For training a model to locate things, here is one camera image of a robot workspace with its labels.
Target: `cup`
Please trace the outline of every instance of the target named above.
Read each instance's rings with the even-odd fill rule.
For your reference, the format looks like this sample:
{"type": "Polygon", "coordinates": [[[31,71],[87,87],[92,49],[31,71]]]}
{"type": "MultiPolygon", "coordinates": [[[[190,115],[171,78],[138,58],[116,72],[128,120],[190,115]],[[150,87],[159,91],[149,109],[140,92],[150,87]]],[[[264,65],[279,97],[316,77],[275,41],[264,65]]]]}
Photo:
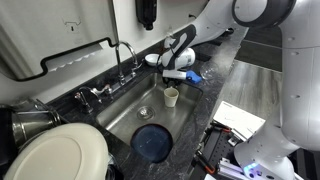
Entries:
{"type": "Polygon", "coordinates": [[[175,88],[167,88],[164,90],[164,103],[167,107],[174,107],[178,100],[179,91],[175,88]]]}

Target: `sink basin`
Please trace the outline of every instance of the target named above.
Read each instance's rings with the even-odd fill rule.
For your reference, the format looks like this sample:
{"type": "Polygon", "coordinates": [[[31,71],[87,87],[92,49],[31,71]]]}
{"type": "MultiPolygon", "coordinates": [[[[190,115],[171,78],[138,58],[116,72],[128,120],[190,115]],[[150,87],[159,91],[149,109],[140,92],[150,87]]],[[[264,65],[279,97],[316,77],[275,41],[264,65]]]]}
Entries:
{"type": "Polygon", "coordinates": [[[193,119],[193,111],[202,91],[181,84],[176,106],[168,108],[164,104],[165,88],[160,74],[150,74],[102,111],[96,120],[128,145],[134,132],[146,124],[165,127],[175,143],[186,122],[193,119]]]}

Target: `countertop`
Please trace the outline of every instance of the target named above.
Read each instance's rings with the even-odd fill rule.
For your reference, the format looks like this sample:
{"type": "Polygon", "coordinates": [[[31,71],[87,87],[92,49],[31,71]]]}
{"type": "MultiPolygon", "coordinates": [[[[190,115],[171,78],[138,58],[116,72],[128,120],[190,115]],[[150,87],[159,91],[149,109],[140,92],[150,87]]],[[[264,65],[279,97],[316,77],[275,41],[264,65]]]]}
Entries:
{"type": "MultiPolygon", "coordinates": [[[[215,66],[217,69],[213,74],[213,79],[203,80],[199,84],[194,85],[203,91],[203,95],[193,112],[192,119],[186,123],[180,138],[174,144],[168,158],[162,163],[153,164],[139,156],[128,145],[108,132],[105,128],[101,127],[95,120],[100,112],[126,93],[128,89],[134,87],[149,74],[157,72],[155,68],[143,65],[137,71],[137,77],[135,77],[133,81],[115,92],[113,97],[103,96],[101,104],[98,103],[97,99],[94,97],[88,98],[89,104],[94,108],[94,111],[91,114],[84,114],[81,112],[79,103],[74,99],[75,92],[77,92],[81,86],[101,89],[105,84],[113,84],[117,80],[117,78],[115,78],[117,77],[116,67],[81,84],[79,87],[48,104],[54,107],[61,116],[71,123],[81,122],[96,127],[104,135],[109,152],[115,156],[120,164],[125,179],[187,179],[187,170],[192,161],[193,154],[203,135],[204,129],[210,120],[219,93],[232,68],[234,57],[240,48],[240,43],[247,32],[247,28],[240,27],[236,24],[233,25],[233,28],[235,28],[235,33],[233,35],[218,39],[222,42],[220,46],[204,43],[194,47],[196,52],[211,56],[211,59],[208,62],[196,61],[192,69],[197,74],[200,74],[200,69],[204,66],[215,66]]],[[[138,59],[142,59],[146,54],[159,52],[160,46],[161,45],[158,43],[152,46],[152,48],[148,48],[139,53],[138,59]]],[[[124,73],[128,74],[131,67],[131,61],[128,60],[123,63],[124,73]]]]}

